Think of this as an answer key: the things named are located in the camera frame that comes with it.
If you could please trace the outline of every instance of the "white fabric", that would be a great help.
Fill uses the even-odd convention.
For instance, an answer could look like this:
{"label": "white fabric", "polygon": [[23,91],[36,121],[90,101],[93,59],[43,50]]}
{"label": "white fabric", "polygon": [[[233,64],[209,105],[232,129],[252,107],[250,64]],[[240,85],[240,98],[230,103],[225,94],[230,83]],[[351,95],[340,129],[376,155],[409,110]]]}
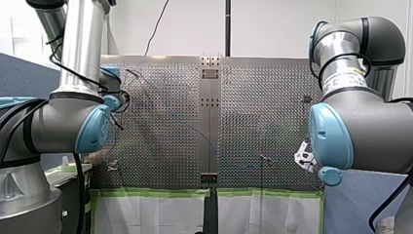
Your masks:
{"label": "white fabric", "polygon": [[319,234],[320,199],[218,197],[220,234]]}
{"label": "white fabric", "polygon": [[105,197],[97,200],[96,234],[194,234],[203,230],[204,198]]}

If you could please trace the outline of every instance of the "metal pole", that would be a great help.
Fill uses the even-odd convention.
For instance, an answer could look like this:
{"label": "metal pole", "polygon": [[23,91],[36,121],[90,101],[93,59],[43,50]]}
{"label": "metal pole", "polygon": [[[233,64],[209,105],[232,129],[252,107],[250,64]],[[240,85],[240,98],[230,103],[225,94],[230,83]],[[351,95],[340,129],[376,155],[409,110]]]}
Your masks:
{"label": "metal pole", "polygon": [[225,57],[231,56],[231,0],[225,4]]}

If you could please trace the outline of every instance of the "gray panel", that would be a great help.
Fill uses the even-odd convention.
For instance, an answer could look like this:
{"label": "gray panel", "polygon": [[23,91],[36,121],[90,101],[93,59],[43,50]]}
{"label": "gray panel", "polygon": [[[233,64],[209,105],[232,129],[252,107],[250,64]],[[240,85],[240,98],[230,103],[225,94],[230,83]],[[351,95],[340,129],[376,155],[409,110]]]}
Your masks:
{"label": "gray panel", "polygon": [[[199,187],[200,58],[115,57],[103,62],[120,67],[131,106],[122,118],[125,130],[115,147],[117,130],[111,128],[94,185]],[[114,160],[119,168],[108,172],[107,165]]]}
{"label": "gray panel", "polygon": [[314,175],[292,160],[319,98],[307,60],[223,58],[221,70],[219,186],[312,189]]}
{"label": "gray panel", "polygon": [[[32,96],[48,98],[49,93],[58,86],[57,70],[20,58],[0,54],[0,97]],[[42,154],[44,170],[61,164],[61,157],[69,154]]]}

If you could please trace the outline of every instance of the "blue joint cap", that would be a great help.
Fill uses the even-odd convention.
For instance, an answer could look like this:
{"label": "blue joint cap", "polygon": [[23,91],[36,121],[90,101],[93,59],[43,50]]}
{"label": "blue joint cap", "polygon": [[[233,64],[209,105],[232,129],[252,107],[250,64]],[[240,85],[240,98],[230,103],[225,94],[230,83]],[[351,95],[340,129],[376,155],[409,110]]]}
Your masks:
{"label": "blue joint cap", "polygon": [[113,74],[115,74],[117,76],[121,76],[121,70],[117,66],[102,66],[102,68],[104,68],[104,69],[100,69],[101,72],[105,75],[108,75],[108,76],[112,77],[112,78],[116,78],[116,77],[113,76]]}
{"label": "blue joint cap", "polygon": [[109,106],[97,106],[83,123],[76,139],[76,153],[92,153],[103,148],[109,135]]}
{"label": "blue joint cap", "polygon": [[121,107],[121,102],[114,96],[104,96],[103,101],[105,105],[109,106],[110,111],[115,111]]}
{"label": "blue joint cap", "polygon": [[13,107],[36,97],[0,97],[0,109]]}
{"label": "blue joint cap", "polygon": [[319,180],[328,186],[337,186],[341,183],[343,175],[340,170],[330,167],[322,167],[318,173]]}
{"label": "blue joint cap", "polygon": [[317,162],[346,170],[354,162],[352,139],[340,115],[326,103],[310,110],[310,136]]}

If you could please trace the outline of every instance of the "wire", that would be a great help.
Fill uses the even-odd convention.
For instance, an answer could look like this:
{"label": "wire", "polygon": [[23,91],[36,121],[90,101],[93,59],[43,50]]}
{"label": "wire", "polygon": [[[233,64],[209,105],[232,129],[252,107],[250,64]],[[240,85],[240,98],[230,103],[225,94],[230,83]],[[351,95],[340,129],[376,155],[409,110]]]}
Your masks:
{"label": "wire", "polygon": [[46,42],[46,45],[50,45],[50,44],[58,41],[59,39],[63,38],[63,36],[64,36],[64,29],[58,34],[58,36],[55,37],[55,39],[52,39],[52,40]]}
{"label": "wire", "polygon": [[4,142],[3,142],[3,147],[1,148],[1,151],[0,151],[0,168],[2,167],[2,164],[3,164],[3,162],[4,162],[4,158],[6,157],[6,153],[7,153],[7,150],[9,149],[9,145],[10,145],[10,142],[12,141],[13,135],[15,134],[16,130],[19,128],[20,124],[21,124],[22,122],[24,122],[24,121],[25,121],[30,115],[32,115],[36,110],[38,110],[40,107],[42,107],[43,105],[45,105],[45,104],[47,104],[47,103],[48,103],[47,100],[42,100],[42,101],[40,101],[40,103],[39,103],[39,102],[30,102],[29,104],[27,104],[27,105],[31,105],[31,106],[32,106],[33,104],[36,104],[36,105],[34,106],[33,109],[27,111],[27,113],[24,114],[24,115],[12,126],[12,128],[9,130],[9,134],[7,135],[6,139],[4,140]]}
{"label": "wire", "polygon": [[152,33],[151,38],[149,38],[148,45],[146,46],[146,52],[145,52],[146,56],[148,55],[149,47],[151,46],[152,39],[154,39],[155,37],[156,31],[158,30],[159,23],[162,19],[162,16],[164,15],[164,12],[165,12],[165,9],[167,8],[168,3],[169,3],[169,0],[165,2],[164,8],[161,11],[161,15],[159,16],[158,21],[156,22],[154,32]]}
{"label": "wire", "polygon": [[[127,103],[128,103],[128,104],[126,105],[126,107],[124,107],[124,109],[122,110],[122,112],[125,112],[125,111],[128,109],[128,107],[130,106],[130,104],[129,104],[130,99],[128,98],[130,95],[128,94],[128,92],[126,92],[126,91],[124,91],[124,90],[110,91],[110,92],[109,92],[107,87],[101,85],[100,83],[98,83],[98,82],[96,82],[96,81],[94,81],[94,80],[92,80],[92,79],[90,79],[90,78],[87,78],[87,77],[79,74],[78,72],[76,72],[76,71],[68,68],[67,66],[64,66],[64,65],[61,64],[60,62],[54,60],[54,59],[56,58],[56,52],[57,52],[58,48],[61,47],[61,46],[62,46],[62,44],[59,44],[59,45],[53,50],[52,54],[49,56],[49,60],[50,60],[53,64],[55,64],[56,66],[60,67],[61,69],[64,69],[64,70],[72,73],[73,75],[77,76],[77,77],[80,78],[81,80],[84,80],[84,81],[87,81],[87,82],[90,82],[90,83],[92,83],[92,84],[97,85],[98,87],[100,87],[100,88],[103,90],[103,91],[99,92],[100,94],[102,94],[102,93],[105,93],[105,94],[125,94],[125,97],[127,97],[126,100],[127,100]],[[122,83],[121,78],[120,78],[117,74],[113,73],[112,71],[110,71],[110,70],[108,70],[108,69],[106,69],[106,68],[104,68],[104,67],[101,67],[100,69],[106,71],[106,72],[109,73],[110,75],[113,75],[116,79],[120,80],[121,83]]]}
{"label": "wire", "polygon": [[119,123],[118,123],[118,121],[116,120],[116,118],[113,116],[113,114],[110,114],[110,117],[112,118],[112,120],[113,120],[113,123],[116,125],[116,127],[118,127],[120,130],[124,130],[124,127],[122,127]]}
{"label": "wire", "polygon": [[98,82],[96,82],[96,81],[94,81],[94,80],[92,80],[92,79],[90,79],[90,78],[87,78],[87,77],[79,74],[78,72],[70,69],[70,68],[67,67],[67,66],[64,66],[63,64],[61,64],[61,63],[58,62],[58,61],[55,61],[55,56],[56,56],[57,49],[58,49],[59,47],[61,47],[61,46],[62,46],[62,44],[59,44],[59,45],[56,46],[55,49],[52,51],[52,54],[49,56],[49,61],[50,61],[50,62],[52,62],[54,65],[60,67],[61,69],[66,70],[66,71],[72,73],[73,75],[77,76],[78,78],[80,78],[80,79],[83,80],[83,81],[87,81],[87,82],[90,82],[90,83],[92,83],[92,84],[94,84],[94,85],[97,85],[98,87],[100,87],[100,88],[101,88],[102,90],[104,90],[104,91],[107,91],[107,90],[108,90],[107,87],[101,85],[100,83],[98,83]]}
{"label": "wire", "polygon": [[389,198],[386,199],[386,201],[382,205],[380,205],[380,207],[377,208],[376,211],[374,211],[370,219],[368,219],[368,225],[374,233],[376,233],[376,228],[374,227],[374,219],[376,219],[376,217],[401,193],[401,191],[403,191],[412,177],[413,168],[408,173],[407,178],[404,179],[404,181],[398,186],[398,188],[392,193],[392,195],[390,195]]}
{"label": "wire", "polygon": [[345,53],[345,54],[337,55],[337,56],[334,56],[334,57],[330,58],[328,61],[326,61],[325,64],[319,70],[319,78],[318,79],[319,79],[319,88],[321,90],[322,90],[322,83],[321,83],[322,82],[322,74],[324,73],[324,70],[327,68],[327,66],[330,65],[333,61],[335,61],[335,60],[337,60],[341,57],[348,57],[348,56],[355,56],[359,59],[364,59],[364,61],[367,63],[367,70],[364,73],[364,78],[367,77],[370,74],[372,64],[371,64],[370,59],[367,56],[365,56],[363,54],[360,54],[360,53]]}
{"label": "wire", "polygon": [[401,97],[401,98],[389,100],[388,102],[394,103],[394,102],[401,102],[401,101],[410,101],[410,102],[413,102],[413,97]]}
{"label": "wire", "polygon": [[83,175],[82,162],[80,160],[80,155],[73,153],[75,159],[76,171],[78,175],[78,186],[79,186],[79,215],[78,224],[76,227],[76,234],[82,234],[83,231],[83,220],[85,218],[85,176]]}

